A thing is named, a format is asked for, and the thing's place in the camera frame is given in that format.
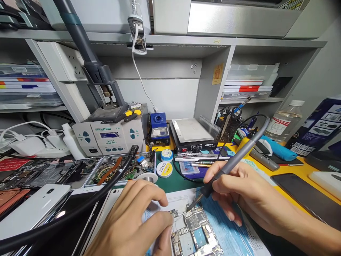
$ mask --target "tool holder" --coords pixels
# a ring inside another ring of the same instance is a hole
[[[224,127],[224,124],[226,122],[226,119],[225,120],[221,120],[221,119],[218,119],[216,125],[221,128],[221,131],[218,135],[218,139],[219,139],[219,142],[227,142],[227,143],[231,143],[234,135],[236,134],[237,132],[237,129],[240,125],[240,123],[243,121],[244,119],[242,117],[239,117],[237,120],[233,120],[232,118],[230,118],[230,120],[228,121],[228,124],[226,126],[226,129],[224,131],[224,134],[223,134],[223,137],[222,139],[220,139],[221,137],[221,133],[222,133],[222,130],[223,130],[223,127]]]

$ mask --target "white bottle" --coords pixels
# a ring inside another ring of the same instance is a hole
[[[288,107],[277,111],[272,117],[265,135],[271,139],[282,142],[288,137],[289,132],[302,118],[301,107],[304,101],[292,100]]]
[[[272,86],[272,85],[274,84],[274,82],[276,81],[276,78],[278,77],[277,71],[278,71],[278,69],[279,69],[279,66],[280,66],[280,63],[276,63],[276,64],[275,64],[275,68],[274,68],[272,74],[270,75],[269,79],[267,79],[267,80],[265,81],[265,83],[262,84],[262,85],[265,85],[265,86]]]
[[[65,142],[66,146],[69,148],[72,156],[74,159],[85,159],[87,158],[86,154],[82,150],[81,146],[79,145],[75,132],[72,130],[68,123],[63,124],[63,132],[65,134],[63,141]]]

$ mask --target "phone screen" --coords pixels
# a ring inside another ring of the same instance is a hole
[[[68,212],[73,211],[83,203],[85,203],[96,192],[89,192],[83,194],[71,195],[69,199],[62,206],[56,218],[61,217]],[[75,254],[80,253],[84,246],[84,243],[89,235],[92,226],[95,223],[97,216],[100,213],[105,197],[98,201],[98,204],[94,208],[89,208],[82,214],[80,214],[74,221],[64,225],[59,231],[57,231],[48,241],[42,243],[38,250],[35,250],[34,246],[31,249],[29,255],[49,255],[49,256],[71,256],[77,247]]]
[[[273,175],[271,179],[311,215],[341,231],[341,205],[295,174]]]

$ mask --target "hand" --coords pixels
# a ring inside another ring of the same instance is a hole
[[[168,205],[165,192],[153,183],[128,181],[84,256],[145,255],[157,238],[154,255],[171,256],[171,214],[157,212],[141,221],[151,200]]]
[[[204,183],[225,164],[226,161],[215,162],[208,169]],[[242,225],[242,219],[231,207],[232,202],[274,235],[283,236],[294,230],[296,221],[304,215],[246,163],[240,162],[229,175],[214,181],[213,189],[213,200],[218,201],[229,220],[238,226]]]

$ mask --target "soldering iron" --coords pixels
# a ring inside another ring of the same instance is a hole
[[[243,157],[249,152],[257,141],[262,137],[265,132],[267,126],[270,123],[270,118],[266,117],[265,122],[260,128],[260,130],[232,157],[230,160],[220,169],[219,172],[200,190],[199,196],[191,203],[188,207],[187,211],[190,211],[203,197],[208,198],[210,194],[213,192],[213,182],[220,178],[223,174],[229,174],[232,169],[243,159]]]

